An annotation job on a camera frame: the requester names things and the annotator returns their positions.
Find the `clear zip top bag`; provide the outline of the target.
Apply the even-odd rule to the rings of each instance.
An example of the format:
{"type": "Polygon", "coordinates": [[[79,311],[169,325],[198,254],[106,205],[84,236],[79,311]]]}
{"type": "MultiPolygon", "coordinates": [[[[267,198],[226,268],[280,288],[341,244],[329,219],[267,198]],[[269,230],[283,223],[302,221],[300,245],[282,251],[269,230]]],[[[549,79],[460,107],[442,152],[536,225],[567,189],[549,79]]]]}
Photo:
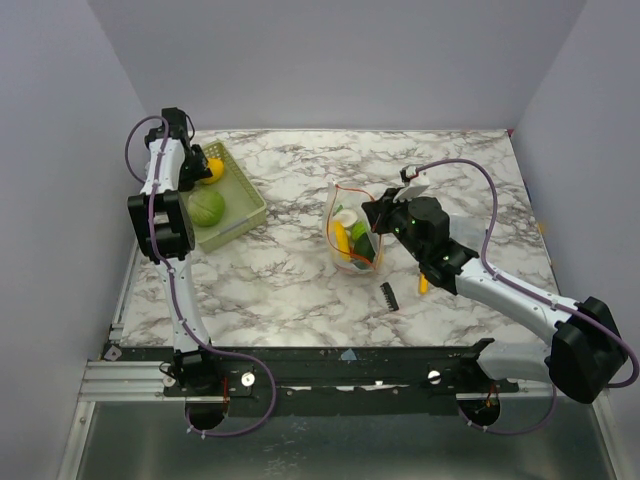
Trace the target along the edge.
{"type": "Polygon", "coordinates": [[[383,258],[383,240],[362,208],[374,197],[355,186],[329,182],[321,231],[334,267],[350,275],[372,274],[383,258]]]}

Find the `green plastic basket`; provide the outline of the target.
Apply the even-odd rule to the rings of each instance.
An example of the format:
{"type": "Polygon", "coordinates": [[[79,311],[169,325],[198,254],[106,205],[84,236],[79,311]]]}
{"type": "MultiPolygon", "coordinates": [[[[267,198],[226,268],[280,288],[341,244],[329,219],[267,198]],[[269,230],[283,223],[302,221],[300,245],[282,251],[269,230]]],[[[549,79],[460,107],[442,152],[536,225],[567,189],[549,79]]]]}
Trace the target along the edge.
{"type": "Polygon", "coordinates": [[[203,252],[210,253],[265,223],[266,202],[222,142],[209,143],[203,150],[206,157],[219,158],[224,163],[223,175],[217,182],[197,184],[181,196],[186,205],[193,196],[199,200],[211,198],[213,193],[224,200],[225,208],[218,223],[213,226],[193,223],[196,244],[203,252]]]}

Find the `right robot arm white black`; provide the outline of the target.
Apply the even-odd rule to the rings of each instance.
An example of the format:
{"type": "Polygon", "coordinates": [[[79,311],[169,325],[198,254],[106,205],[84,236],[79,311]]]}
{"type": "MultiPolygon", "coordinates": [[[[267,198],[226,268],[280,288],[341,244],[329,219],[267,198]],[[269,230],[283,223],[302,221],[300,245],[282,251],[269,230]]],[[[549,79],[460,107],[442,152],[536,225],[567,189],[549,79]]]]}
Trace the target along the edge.
{"type": "Polygon", "coordinates": [[[374,233],[392,234],[417,261],[428,283],[480,302],[510,318],[544,343],[485,347],[460,367],[460,379],[480,392],[506,378],[547,382],[583,404],[609,387],[630,355],[606,303],[556,296],[504,274],[450,235],[450,217],[433,197],[404,199],[389,188],[362,209],[374,233]]]}

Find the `white toy garlic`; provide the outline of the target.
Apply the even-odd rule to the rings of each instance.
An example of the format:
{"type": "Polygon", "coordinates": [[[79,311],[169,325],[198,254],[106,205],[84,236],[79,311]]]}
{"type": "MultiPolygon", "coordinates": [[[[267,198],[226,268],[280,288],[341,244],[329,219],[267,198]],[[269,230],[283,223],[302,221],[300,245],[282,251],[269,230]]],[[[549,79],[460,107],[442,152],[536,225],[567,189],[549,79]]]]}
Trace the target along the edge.
{"type": "Polygon", "coordinates": [[[342,209],[334,215],[334,220],[345,229],[350,229],[359,221],[359,215],[355,210],[342,209]]]}

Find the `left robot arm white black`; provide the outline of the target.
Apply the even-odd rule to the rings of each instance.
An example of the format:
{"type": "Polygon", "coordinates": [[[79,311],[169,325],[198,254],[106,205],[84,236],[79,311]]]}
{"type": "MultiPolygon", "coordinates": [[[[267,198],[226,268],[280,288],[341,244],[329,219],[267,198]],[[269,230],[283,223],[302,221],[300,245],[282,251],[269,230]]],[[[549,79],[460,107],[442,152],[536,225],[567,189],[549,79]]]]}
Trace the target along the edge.
{"type": "Polygon", "coordinates": [[[127,200],[141,253],[156,267],[165,289],[173,329],[172,359],[166,375],[183,390],[214,393],[222,380],[214,364],[210,336],[196,305],[191,275],[195,233],[182,194],[211,171],[202,148],[192,142],[195,128],[178,107],[153,117],[144,144],[150,162],[143,186],[127,200]]]}

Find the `small yellow toy pepper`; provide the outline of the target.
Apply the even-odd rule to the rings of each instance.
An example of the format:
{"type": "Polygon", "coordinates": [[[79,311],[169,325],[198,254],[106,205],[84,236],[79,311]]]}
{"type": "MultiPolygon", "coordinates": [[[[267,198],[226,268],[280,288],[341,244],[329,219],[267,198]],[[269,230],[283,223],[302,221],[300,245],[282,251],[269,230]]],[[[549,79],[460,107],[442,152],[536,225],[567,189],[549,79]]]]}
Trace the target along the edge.
{"type": "Polygon", "coordinates": [[[333,230],[335,234],[337,249],[340,255],[346,260],[350,260],[350,244],[349,244],[349,236],[347,234],[347,230],[339,221],[334,221],[333,230]]]}

